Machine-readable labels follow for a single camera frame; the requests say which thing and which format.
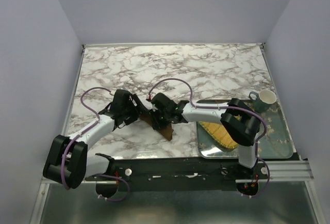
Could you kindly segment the brown cloth napkin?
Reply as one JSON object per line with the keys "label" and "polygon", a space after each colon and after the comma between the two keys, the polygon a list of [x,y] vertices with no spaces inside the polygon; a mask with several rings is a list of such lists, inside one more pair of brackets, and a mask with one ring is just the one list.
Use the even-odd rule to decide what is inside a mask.
{"label": "brown cloth napkin", "polygon": [[150,115],[145,115],[145,114],[141,114],[140,115],[140,120],[146,122],[150,127],[153,128],[153,130],[155,130],[156,132],[158,132],[163,138],[165,138],[167,141],[171,141],[173,138],[173,129],[172,129],[172,124],[167,124],[165,127],[156,130],[153,127],[153,123],[152,123],[152,119],[150,117]]}

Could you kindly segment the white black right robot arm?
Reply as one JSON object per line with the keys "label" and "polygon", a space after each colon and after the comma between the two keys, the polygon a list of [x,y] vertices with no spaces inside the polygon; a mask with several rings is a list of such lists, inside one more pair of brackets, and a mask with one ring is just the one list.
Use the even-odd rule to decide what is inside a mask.
{"label": "white black right robot arm", "polygon": [[223,126],[234,142],[238,144],[239,158],[237,172],[242,178],[250,178],[256,172],[257,142],[262,136],[262,119],[237,98],[227,104],[200,103],[189,101],[175,103],[163,93],[148,97],[152,114],[156,120],[166,123],[208,122]]}

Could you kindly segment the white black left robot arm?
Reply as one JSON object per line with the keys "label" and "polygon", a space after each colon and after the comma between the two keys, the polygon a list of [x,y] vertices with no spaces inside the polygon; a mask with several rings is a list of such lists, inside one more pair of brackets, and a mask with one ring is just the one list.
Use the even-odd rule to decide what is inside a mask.
{"label": "white black left robot arm", "polygon": [[94,175],[103,180],[111,179],[114,159],[101,153],[88,155],[88,151],[122,124],[130,125],[148,113],[137,95],[116,90],[112,102],[96,113],[94,121],[69,136],[57,135],[53,139],[43,176],[66,189],[75,189],[85,178]]}

